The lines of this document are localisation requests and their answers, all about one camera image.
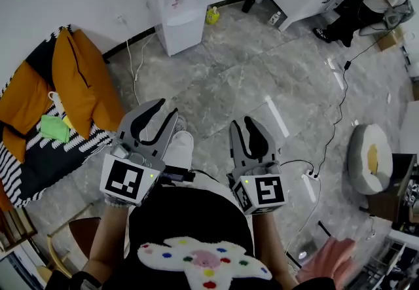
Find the sofa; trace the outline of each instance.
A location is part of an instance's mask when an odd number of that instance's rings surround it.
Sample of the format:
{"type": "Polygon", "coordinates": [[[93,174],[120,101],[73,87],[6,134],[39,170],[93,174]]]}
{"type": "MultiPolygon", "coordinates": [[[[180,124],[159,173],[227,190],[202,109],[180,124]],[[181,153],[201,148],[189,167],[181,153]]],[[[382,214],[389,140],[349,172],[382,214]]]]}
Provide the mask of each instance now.
{"type": "Polygon", "coordinates": [[[0,208],[26,206],[111,143],[125,112],[101,52],[81,29],[60,27],[19,66],[0,93],[0,208]],[[68,143],[42,136],[59,94],[73,128],[68,143]]]}

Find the white cable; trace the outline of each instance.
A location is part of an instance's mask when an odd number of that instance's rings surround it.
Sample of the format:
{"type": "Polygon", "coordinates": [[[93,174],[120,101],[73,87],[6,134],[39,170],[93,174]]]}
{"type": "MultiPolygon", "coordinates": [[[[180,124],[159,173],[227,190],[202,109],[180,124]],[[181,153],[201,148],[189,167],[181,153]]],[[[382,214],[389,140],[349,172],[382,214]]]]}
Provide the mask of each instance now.
{"type": "MultiPolygon", "coordinates": [[[[141,48],[141,63],[139,65],[139,67],[137,68],[136,74],[134,75],[134,70],[132,69],[132,56],[131,56],[131,51],[130,51],[130,45],[128,44],[128,40],[126,40],[126,49],[128,51],[128,55],[130,56],[130,69],[131,69],[131,75],[132,75],[132,82],[133,82],[133,86],[134,86],[134,95],[137,99],[137,103],[139,105],[139,99],[137,96],[137,90],[136,90],[136,81],[138,80],[138,71],[139,69],[143,66],[144,63],[144,47],[147,46],[149,44],[149,42],[151,41],[151,39],[156,35],[156,33],[153,33],[150,38],[147,40],[147,42],[142,46],[141,48]]],[[[149,140],[149,133],[147,131],[147,127],[145,127],[145,137],[147,139],[147,141],[149,140]]]]}
{"type": "Polygon", "coordinates": [[[310,215],[308,216],[306,222],[303,224],[303,226],[299,229],[299,231],[292,237],[291,241],[287,244],[287,249],[285,250],[285,254],[288,252],[289,246],[294,242],[295,238],[302,232],[303,229],[306,228],[308,222],[310,221],[312,215],[314,214],[314,211],[317,208],[317,205],[319,204],[319,200],[320,200],[320,196],[321,196],[321,180],[319,178],[319,183],[320,183],[320,190],[319,190],[319,197],[317,198],[317,202],[316,205],[314,205],[314,208],[312,210],[312,212],[310,213],[310,215]]]}

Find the green cloth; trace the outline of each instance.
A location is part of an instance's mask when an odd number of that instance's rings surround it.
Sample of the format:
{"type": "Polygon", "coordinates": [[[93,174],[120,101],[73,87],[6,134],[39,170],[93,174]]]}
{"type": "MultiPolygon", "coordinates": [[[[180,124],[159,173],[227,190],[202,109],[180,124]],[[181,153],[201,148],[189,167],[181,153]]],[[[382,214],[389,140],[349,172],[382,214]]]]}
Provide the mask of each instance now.
{"type": "Polygon", "coordinates": [[[41,134],[43,137],[67,143],[70,138],[70,129],[60,117],[43,115],[41,117],[41,134]]]}

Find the black baseboard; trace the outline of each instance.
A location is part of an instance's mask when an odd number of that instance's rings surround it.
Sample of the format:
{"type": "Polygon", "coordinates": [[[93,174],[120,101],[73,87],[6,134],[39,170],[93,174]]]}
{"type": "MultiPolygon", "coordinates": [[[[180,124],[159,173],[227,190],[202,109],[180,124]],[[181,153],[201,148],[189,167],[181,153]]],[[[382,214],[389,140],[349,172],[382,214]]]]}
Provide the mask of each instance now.
{"type": "MultiPolygon", "coordinates": [[[[222,7],[222,6],[227,6],[227,5],[231,5],[231,4],[235,4],[235,3],[239,3],[240,1],[245,1],[245,0],[224,0],[224,1],[220,1],[218,3],[214,3],[211,4],[211,7],[222,7]]],[[[147,29],[146,31],[141,32],[140,34],[137,34],[136,36],[133,36],[131,39],[128,39],[128,44],[132,45],[135,42],[138,42],[141,39],[144,39],[145,37],[149,36],[150,34],[155,33],[156,30],[154,27],[147,29]]],[[[108,58],[110,58],[111,56],[115,55],[117,52],[120,52],[121,50],[126,48],[126,42],[123,42],[119,45],[117,45],[115,48],[112,48],[109,52],[106,52],[105,54],[103,54],[103,59],[107,60],[108,58]]]]}

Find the black and white striped blanket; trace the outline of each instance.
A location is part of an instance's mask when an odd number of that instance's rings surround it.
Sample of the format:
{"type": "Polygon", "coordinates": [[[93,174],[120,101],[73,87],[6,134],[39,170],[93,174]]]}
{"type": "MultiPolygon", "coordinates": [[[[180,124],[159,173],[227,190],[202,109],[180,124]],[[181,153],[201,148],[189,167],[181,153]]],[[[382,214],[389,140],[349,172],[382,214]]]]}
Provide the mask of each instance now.
{"type": "MultiPolygon", "coordinates": [[[[52,104],[47,115],[58,116],[52,104]]],[[[70,140],[62,143],[42,137],[41,120],[27,133],[25,162],[18,161],[0,142],[0,178],[14,207],[24,207],[41,198],[44,190],[83,164],[90,156],[112,142],[105,130],[94,123],[89,139],[85,140],[74,129],[70,140]]]]}

